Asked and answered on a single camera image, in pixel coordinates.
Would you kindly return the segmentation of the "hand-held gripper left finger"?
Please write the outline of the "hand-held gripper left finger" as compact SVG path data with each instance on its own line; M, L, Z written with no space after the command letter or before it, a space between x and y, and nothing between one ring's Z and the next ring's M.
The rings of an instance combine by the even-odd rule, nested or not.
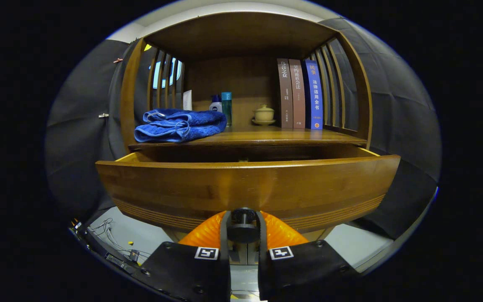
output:
M230 211L219 218L218 247L163 242L136 270L135 279L169 302L229 302L231 271L227 241Z

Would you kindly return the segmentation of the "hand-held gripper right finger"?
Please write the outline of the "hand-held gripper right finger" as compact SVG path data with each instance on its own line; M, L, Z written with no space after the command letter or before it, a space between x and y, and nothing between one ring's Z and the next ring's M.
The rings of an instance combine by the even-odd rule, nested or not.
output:
M324 240L303 237L282 220L257 211L260 300L307 302L349 286L361 274Z

